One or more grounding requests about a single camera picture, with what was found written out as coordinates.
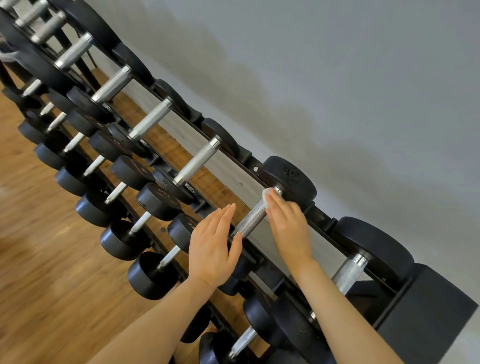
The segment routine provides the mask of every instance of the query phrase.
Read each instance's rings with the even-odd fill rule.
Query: hand
[[[212,212],[193,230],[188,253],[189,278],[203,280],[212,292],[233,273],[242,251],[241,234],[233,239],[230,252],[227,238],[235,204]]]
[[[265,211],[275,245],[295,276],[302,265],[313,260],[307,220],[296,203],[285,201],[274,189],[268,192],[266,199],[268,208]]]

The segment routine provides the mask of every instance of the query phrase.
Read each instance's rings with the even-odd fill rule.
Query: hardwood floor
[[[94,74],[104,83],[106,77],[100,71]],[[133,124],[145,116],[122,93],[114,105]],[[18,133],[22,119],[16,106],[1,94],[0,362],[85,363],[157,302],[130,288],[126,271],[131,263],[116,260],[101,248],[103,229],[77,215],[78,197],[55,183],[56,171],[41,163],[33,153],[34,145]],[[146,140],[175,168],[192,157],[160,126]],[[85,142],[82,145],[96,156]],[[105,163],[102,170],[114,181],[108,167]],[[235,202],[235,222],[249,211],[205,168],[192,185],[217,207]],[[136,191],[129,189],[123,195],[138,212],[143,211]],[[194,215],[187,206],[185,211]],[[171,248],[173,242],[164,232],[167,224],[152,219],[148,226]],[[188,268],[187,255],[181,254],[178,261]],[[239,334],[248,327],[240,296],[216,291],[212,302]],[[260,356],[267,344],[256,338],[250,347]],[[197,363],[198,341],[180,344],[175,358],[177,363]]]

